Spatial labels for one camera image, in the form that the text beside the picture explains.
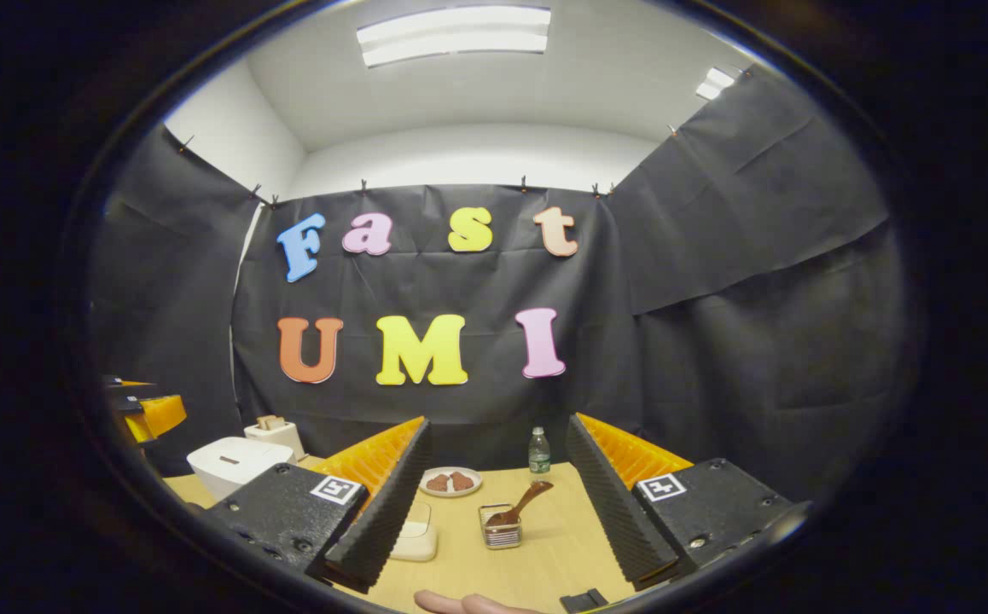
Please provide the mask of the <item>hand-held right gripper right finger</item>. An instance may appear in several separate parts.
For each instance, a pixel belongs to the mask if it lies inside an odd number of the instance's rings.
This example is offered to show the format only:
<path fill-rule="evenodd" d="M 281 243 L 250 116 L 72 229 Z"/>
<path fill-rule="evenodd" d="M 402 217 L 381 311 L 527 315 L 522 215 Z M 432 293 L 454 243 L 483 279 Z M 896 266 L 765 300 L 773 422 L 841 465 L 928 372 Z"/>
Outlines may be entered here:
<path fill-rule="evenodd" d="M 700 571 L 809 517 L 735 463 L 694 464 L 608 423 L 575 414 L 566 450 L 627 582 L 637 590 Z"/>

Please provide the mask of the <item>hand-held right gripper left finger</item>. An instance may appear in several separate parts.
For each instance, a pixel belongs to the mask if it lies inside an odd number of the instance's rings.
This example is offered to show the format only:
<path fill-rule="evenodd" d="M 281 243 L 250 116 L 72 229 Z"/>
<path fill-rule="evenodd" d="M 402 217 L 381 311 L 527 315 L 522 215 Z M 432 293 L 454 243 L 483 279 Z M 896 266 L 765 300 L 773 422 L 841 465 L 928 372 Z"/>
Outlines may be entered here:
<path fill-rule="evenodd" d="M 431 458 L 429 423 L 416 417 L 314 469 L 272 464 L 204 517 L 261 559 L 366 594 L 380 579 Z"/>

